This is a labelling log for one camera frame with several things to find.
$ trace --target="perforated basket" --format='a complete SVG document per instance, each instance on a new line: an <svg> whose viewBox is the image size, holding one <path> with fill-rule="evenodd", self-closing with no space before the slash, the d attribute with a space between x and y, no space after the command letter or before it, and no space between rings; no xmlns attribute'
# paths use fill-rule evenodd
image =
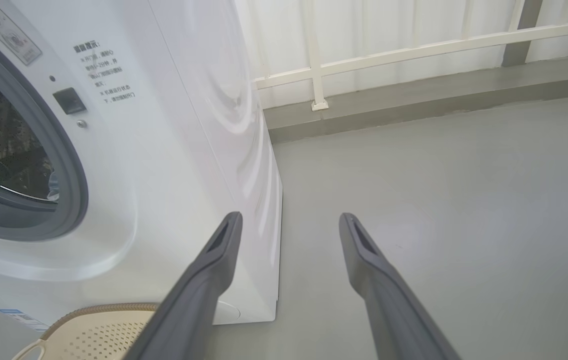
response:
<svg viewBox="0 0 568 360"><path fill-rule="evenodd" d="M39 348L39 360L119 360L157 309L155 303L86 307L62 317L13 360Z"/></svg>

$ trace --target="blue and white sticker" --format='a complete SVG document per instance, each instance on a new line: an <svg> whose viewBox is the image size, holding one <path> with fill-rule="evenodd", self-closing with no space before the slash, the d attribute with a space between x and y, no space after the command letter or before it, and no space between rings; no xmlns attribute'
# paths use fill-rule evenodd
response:
<svg viewBox="0 0 568 360"><path fill-rule="evenodd" d="M32 317L26 315L25 313L21 312L17 309L0 309L0 313L6 314L16 321L21 322L25 326L28 326L32 330L35 331L46 331L48 330L48 325L42 323L39 320L33 319Z"/></svg>

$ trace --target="white railing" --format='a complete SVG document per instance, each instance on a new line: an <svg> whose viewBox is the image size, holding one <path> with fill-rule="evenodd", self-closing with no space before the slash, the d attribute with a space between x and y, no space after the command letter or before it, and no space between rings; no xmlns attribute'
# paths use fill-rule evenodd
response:
<svg viewBox="0 0 568 360"><path fill-rule="evenodd" d="M478 48L487 48L489 46L505 45L511 43L521 43L539 39L548 39L553 37L563 37L568 35L568 0L563 0L559 21L555 25L531 27L528 29L517 29L521 12L524 6L524 0L515 0L510 25L506 32L496 32L494 34L469 36L471 14L473 9L473 0L466 0L464 17L462 21L462 32L460 39L444 41L438 43L430 43L426 45L418 45L419 33L419 1L413 2L412 16L412 47L401 48L377 54L353 57L351 59L335 61L332 63L322 64L320 61L319 43L315 28L314 0L302 0L304 9L304 30L306 33L306 47L309 57L310 67L300 68L298 70L286 71L281 73L270 74L268 59L264 52L263 38L259 29L259 22L256 17L256 9L254 0L248 0L249 13L252 20L252 35L254 42L258 48L259 62L261 71L265 75L255 79L258 89L275 87L277 85L290 84L300 82L301 80L313 81L314 101L312 109L327 109L328 103L324 98L322 77L347 71L371 68L384 64L402 62L405 60L419 59L424 57L432 57L446 53L454 53L457 51L473 50ZM367 0L362 0L362 34L366 37L368 30L368 13L366 7ZM362 44L364 54L367 53L366 43Z"/></svg>

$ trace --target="white washing machine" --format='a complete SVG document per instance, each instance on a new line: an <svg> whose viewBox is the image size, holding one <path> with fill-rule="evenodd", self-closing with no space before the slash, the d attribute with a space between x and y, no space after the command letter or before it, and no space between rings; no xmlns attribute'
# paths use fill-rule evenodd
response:
<svg viewBox="0 0 568 360"><path fill-rule="evenodd" d="M274 320L282 185L251 79L232 0L0 0L0 166L30 154L0 177L0 310L44 330L158 303L239 210L215 323Z"/></svg>

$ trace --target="gray vertical post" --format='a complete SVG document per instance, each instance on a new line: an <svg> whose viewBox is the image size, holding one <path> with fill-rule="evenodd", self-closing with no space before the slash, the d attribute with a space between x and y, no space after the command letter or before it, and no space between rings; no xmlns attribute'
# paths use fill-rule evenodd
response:
<svg viewBox="0 0 568 360"><path fill-rule="evenodd" d="M533 28L537 24L539 10L542 7L542 0L526 0L522 7L522 15L519 18L517 29ZM504 57L501 60L501 66L517 66L526 63L528 48L530 41L522 41L506 44Z"/></svg>

